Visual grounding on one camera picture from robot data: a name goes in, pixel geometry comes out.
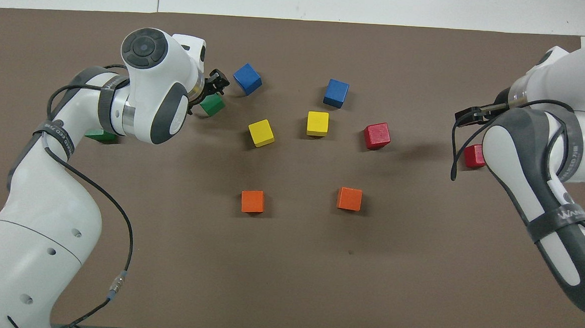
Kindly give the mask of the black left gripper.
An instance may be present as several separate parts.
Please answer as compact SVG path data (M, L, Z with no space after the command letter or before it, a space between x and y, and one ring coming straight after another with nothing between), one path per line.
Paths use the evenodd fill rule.
M186 114L192 116L196 110L196 106L202 103L202 101L210 95L218 93L223 95L225 89L230 86L230 81L219 69L213 69L208 77L199 77L201 79L200 86L197 84L191 94L193 95L190 103L187 104Z

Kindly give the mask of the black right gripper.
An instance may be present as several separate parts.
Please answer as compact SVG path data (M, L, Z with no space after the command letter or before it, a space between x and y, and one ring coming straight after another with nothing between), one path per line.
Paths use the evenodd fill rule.
M472 106L455 113L454 127L487 124L491 119L497 117L498 112L505 112L511 108L510 91L510 87L500 91L491 106Z

